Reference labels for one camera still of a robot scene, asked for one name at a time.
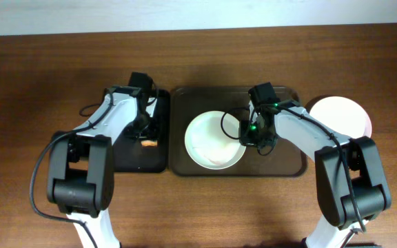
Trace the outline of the green orange sponge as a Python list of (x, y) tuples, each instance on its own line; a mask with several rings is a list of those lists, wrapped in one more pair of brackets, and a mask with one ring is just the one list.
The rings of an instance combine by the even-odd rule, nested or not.
[(158, 146), (158, 141), (144, 140), (144, 141), (141, 141), (141, 145), (143, 147), (157, 147)]

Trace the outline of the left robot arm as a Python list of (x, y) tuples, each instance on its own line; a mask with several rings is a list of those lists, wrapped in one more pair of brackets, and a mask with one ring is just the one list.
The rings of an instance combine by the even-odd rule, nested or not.
[(147, 74), (105, 89), (88, 120), (52, 140), (47, 197), (74, 223), (84, 247), (120, 247), (108, 206), (114, 191), (114, 144), (119, 138), (156, 143), (159, 91)]

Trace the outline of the pink plate with red smear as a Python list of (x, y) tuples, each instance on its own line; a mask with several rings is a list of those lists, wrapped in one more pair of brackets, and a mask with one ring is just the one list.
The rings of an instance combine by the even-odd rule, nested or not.
[(368, 113), (351, 99), (324, 97), (310, 107), (309, 114), (338, 133), (352, 138), (371, 137), (372, 124)]

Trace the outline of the cream plate with red smear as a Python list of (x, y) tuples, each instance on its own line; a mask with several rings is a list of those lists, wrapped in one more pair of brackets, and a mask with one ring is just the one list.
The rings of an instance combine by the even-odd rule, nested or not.
[(233, 137), (238, 135), (239, 120), (222, 111), (199, 114), (188, 125), (184, 143), (190, 158), (206, 169), (220, 170), (235, 165), (246, 147)]

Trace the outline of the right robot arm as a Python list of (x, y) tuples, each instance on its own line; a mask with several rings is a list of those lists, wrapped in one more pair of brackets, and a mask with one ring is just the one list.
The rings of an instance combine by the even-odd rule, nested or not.
[(271, 83), (249, 89), (250, 117), (240, 122), (241, 145), (274, 147), (279, 138), (315, 163), (322, 216), (303, 247), (345, 247), (392, 203), (380, 154), (368, 136), (340, 134), (312, 117), (295, 100), (281, 101)]

